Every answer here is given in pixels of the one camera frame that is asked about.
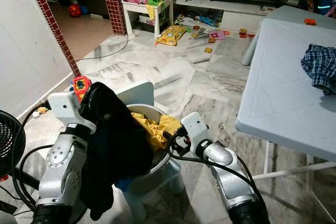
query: yellow pillow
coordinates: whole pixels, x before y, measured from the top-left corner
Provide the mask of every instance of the yellow pillow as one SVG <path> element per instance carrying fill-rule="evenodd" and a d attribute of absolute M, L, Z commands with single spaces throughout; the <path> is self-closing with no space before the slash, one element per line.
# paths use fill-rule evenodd
<path fill-rule="evenodd" d="M 156 41 L 162 44 L 176 46 L 177 41 L 182 37 L 185 31 L 186 29 L 183 26 L 170 26 L 157 37 Z"/>

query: pink paper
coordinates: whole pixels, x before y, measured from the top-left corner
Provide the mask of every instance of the pink paper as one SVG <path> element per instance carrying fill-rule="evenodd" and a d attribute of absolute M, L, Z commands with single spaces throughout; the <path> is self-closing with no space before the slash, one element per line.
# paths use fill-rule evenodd
<path fill-rule="evenodd" d="M 211 31 L 209 32 L 209 37 L 214 39 L 226 39 L 224 31 Z"/>

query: blue checkered cloth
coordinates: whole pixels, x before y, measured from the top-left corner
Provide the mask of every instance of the blue checkered cloth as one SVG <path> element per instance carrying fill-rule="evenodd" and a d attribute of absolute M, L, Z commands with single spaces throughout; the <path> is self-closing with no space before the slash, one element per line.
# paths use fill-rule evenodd
<path fill-rule="evenodd" d="M 336 48 L 310 44 L 301 65 L 313 87 L 324 95 L 336 94 Z"/>

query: electrical cord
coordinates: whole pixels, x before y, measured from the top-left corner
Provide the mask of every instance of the electrical cord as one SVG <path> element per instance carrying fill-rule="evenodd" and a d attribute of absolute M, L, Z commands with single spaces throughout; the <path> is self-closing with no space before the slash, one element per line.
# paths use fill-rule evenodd
<path fill-rule="evenodd" d="M 19 195 L 20 199 L 27 205 L 27 207 L 34 211 L 35 209 L 35 206 L 25 197 L 25 195 L 21 192 L 20 188 L 19 188 L 19 185 L 16 181 L 16 176 L 15 176 L 15 163 L 14 163 L 14 153 L 15 153 L 15 144 L 16 144 L 16 141 L 17 141 L 17 138 L 19 135 L 22 134 L 22 131 L 23 131 L 23 128 L 24 126 L 26 125 L 28 119 L 30 118 L 30 116 L 33 114 L 34 111 L 36 111 L 38 108 L 40 107 L 39 106 L 36 106 L 34 107 L 32 110 L 30 110 L 28 112 L 28 114 L 26 115 L 25 119 L 23 120 L 22 124 L 21 124 L 21 127 L 19 128 L 15 138 L 14 138 L 14 141 L 13 141 L 13 147 L 12 147 L 12 178 L 13 178 L 13 185 L 14 185 L 14 188 L 17 192 L 17 194 Z"/>
<path fill-rule="evenodd" d="M 20 214 L 24 214 L 25 212 L 31 212 L 31 210 L 27 210 L 27 211 L 23 211 L 23 212 L 18 212 L 17 214 L 14 214 L 13 216 L 17 216 L 17 215 L 20 215 Z"/>
<path fill-rule="evenodd" d="M 122 49 L 124 49 L 124 48 L 127 46 L 128 41 L 129 41 L 129 39 L 128 39 L 128 34 L 126 34 L 126 36 L 127 36 L 126 44 L 125 44 L 122 48 L 120 48 L 119 50 L 117 50 L 117 51 L 115 51 L 115 52 L 113 52 L 113 53 L 111 53 L 111 54 L 109 54 L 109 55 L 104 55 L 104 56 L 99 56 L 99 57 L 92 57 L 92 58 L 82 58 L 82 59 L 76 60 L 75 62 L 78 62 L 78 61 L 80 61 L 80 60 L 101 59 L 101 58 L 105 58 L 105 57 L 108 57 L 108 56 L 111 56 L 111 55 L 115 55 L 117 52 L 120 52 Z"/>
<path fill-rule="evenodd" d="M 27 191 L 26 187 L 25 187 L 25 184 L 23 183 L 21 177 L 22 177 L 22 174 L 23 174 L 23 167 L 25 165 L 25 162 L 26 160 L 29 158 L 29 156 L 38 151 L 38 150 L 42 150 L 42 149 L 46 149 L 46 148 L 51 148 L 52 147 L 52 144 L 50 145 L 44 145 L 44 146 L 40 146 L 40 147 L 37 147 L 37 148 L 34 148 L 32 149 L 30 152 L 28 152 L 22 159 L 21 161 L 21 164 L 20 164 L 20 168 L 19 168 L 19 182 L 20 182 L 20 186 L 21 186 L 21 190 L 22 192 L 25 194 L 25 196 L 28 198 L 28 200 L 33 204 L 35 205 L 35 200 L 32 198 L 32 196 L 29 194 L 29 192 Z"/>
<path fill-rule="evenodd" d="M 170 148 L 173 144 L 173 141 L 175 139 L 175 136 L 172 136 L 171 134 L 168 135 L 167 132 L 164 132 L 164 137 L 166 139 L 168 139 L 169 141 L 169 144 L 167 146 L 167 152 L 168 154 L 174 158 L 174 159 L 178 159 L 178 160 L 183 160 L 183 161 L 191 161 L 191 162 L 196 162 L 196 163 L 202 163 L 202 164 L 206 164 L 206 165 L 212 165 L 212 166 L 215 166 L 215 167 L 218 167 L 220 169 L 223 169 L 229 173 L 232 173 L 234 175 L 236 175 L 237 177 L 239 177 L 240 179 L 242 179 L 243 181 L 245 181 L 252 189 L 253 191 L 256 193 L 256 195 L 258 196 L 259 198 L 259 201 L 261 202 L 261 204 L 263 205 L 263 207 L 265 207 L 266 209 L 266 205 L 265 205 L 265 202 L 264 202 L 264 199 L 262 198 L 256 184 L 254 183 L 253 179 L 252 179 L 252 175 L 250 173 L 250 171 L 248 170 L 246 164 L 244 163 L 244 161 L 239 158 L 238 160 L 242 163 L 244 169 L 246 170 L 247 174 L 248 174 L 248 177 L 249 179 L 247 179 L 245 176 L 237 173 L 235 170 L 232 170 L 224 165 L 220 165 L 220 164 L 217 164 L 217 163 L 214 163 L 214 162 L 211 162 L 211 161 L 206 161 L 206 160 L 202 160 L 202 159 L 199 159 L 199 158 L 192 158 L 192 157 L 179 157 L 179 156 L 176 156 L 174 155 L 171 151 L 170 151 Z"/>
<path fill-rule="evenodd" d="M 5 187 L 0 186 L 0 188 L 6 193 L 8 193 L 13 199 L 21 200 L 20 198 L 16 198 L 15 196 L 13 196 Z"/>

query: tiled floor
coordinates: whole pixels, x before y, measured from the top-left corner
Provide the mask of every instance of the tiled floor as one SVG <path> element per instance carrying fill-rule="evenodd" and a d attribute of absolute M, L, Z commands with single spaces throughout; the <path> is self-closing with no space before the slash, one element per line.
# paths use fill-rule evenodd
<path fill-rule="evenodd" d="M 240 64 L 248 39 L 231 33 L 225 41 L 217 41 L 211 54 L 204 53 L 206 39 L 189 39 L 184 35 L 176 47 L 154 45 L 153 35 L 134 30 L 128 45 L 119 53 L 102 59 L 83 60 L 80 71 L 92 82 L 101 81 L 117 90 L 129 84 L 149 79 L 154 83 L 155 106 L 167 114 L 185 117 L 198 111 L 210 126 L 212 139 L 221 141 L 235 151 L 251 173 L 263 171 L 266 141 L 235 129 L 249 68 Z M 122 48 L 127 38 L 111 36 L 87 57 L 105 56 Z M 26 127 L 26 151 L 51 144 L 62 129 L 52 111 Z M 42 157 L 46 150 L 40 151 Z M 27 170 L 42 174 L 41 157 L 27 161 Z M 305 154 L 286 147 L 271 145 L 269 170 L 283 170 L 305 165 Z M 147 218 L 144 223 L 231 223 L 209 168 L 202 164 L 178 162 L 185 190 L 173 194 L 164 186 L 144 201 Z M 329 211 L 336 212 L 336 169 L 315 172 L 314 187 Z M 319 214 L 306 190 L 306 175 L 291 175 L 256 181 L 268 208 L 271 223 L 328 223 Z M 17 217 L 18 223 L 30 223 L 32 213 Z M 130 223 L 130 210 L 120 190 L 114 189 L 114 204 L 97 222 L 89 211 L 80 220 L 84 223 Z"/>
<path fill-rule="evenodd" d="M 108 19 L 94 19 L 89 15 L 72 18 L 66 6 L 50 4 L 50 8 L 75 60 L 83 58 L 113 34 Z"/>

